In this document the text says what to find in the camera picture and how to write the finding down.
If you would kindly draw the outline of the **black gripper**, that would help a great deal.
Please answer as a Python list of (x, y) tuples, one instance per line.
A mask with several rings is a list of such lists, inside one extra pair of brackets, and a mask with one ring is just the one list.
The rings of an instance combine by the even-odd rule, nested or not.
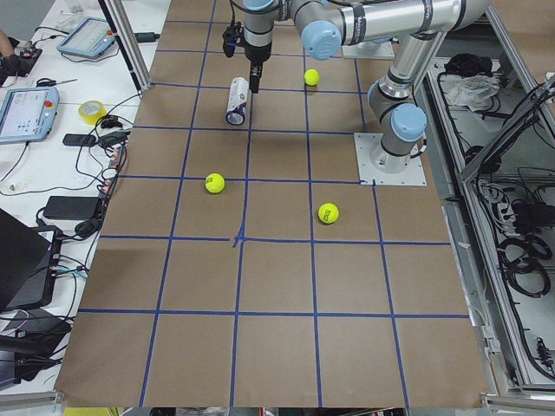
[(259, 84), (263, 74), (263, 64), (271, 57), (272, 42), (264, 46), (245, 44), (245, 55), (251, 62), (249, 73), (249, 89), (253, 94), (259, 91)]

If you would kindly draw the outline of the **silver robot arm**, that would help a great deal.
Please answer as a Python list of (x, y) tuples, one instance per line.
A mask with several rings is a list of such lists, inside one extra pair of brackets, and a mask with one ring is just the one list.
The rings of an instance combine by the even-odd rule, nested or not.
[(232, 46), (250, 62), (249, 88), (257, 93), (263, 65), (271, 57), (276, 22), (293, 22), (305, 52), (325, 61), (343, 52), (360, 57), (397, 39), (387, 73), (368, 91), (369, 106), (383, 134), (369, 152), (372, 164), (386, 173), (402, 172), (415, 157), (415, 144), (428, 120), (409, 97), (445, 34), (474, 23), (488, 1), (243, 1), (242, 23), (232, 23)]

